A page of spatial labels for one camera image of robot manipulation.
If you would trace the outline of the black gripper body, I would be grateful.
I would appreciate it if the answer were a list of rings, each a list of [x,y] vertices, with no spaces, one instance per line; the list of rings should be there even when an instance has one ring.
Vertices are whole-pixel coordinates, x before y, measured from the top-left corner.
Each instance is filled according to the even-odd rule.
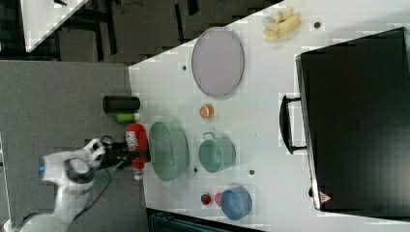
[[[135,150],[131,152],[126,143],[115,142],[111,145],[104,145],[105,155],[102,158],[101,168],[108,168],[119,165],[119,168],[132,166],[143,168],[146,162],[150,161],[149,150]]]

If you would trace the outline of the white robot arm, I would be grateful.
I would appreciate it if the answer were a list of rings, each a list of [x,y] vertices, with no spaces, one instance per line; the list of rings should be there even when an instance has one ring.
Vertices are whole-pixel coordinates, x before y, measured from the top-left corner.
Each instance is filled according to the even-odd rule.
[[[25,217],[13,232],[67,232],[113,182],[116,170],[141,158],[141,152],[112,151],[99,139],[84,147],[41,159],[41,181],[56,186],[54,208]]]

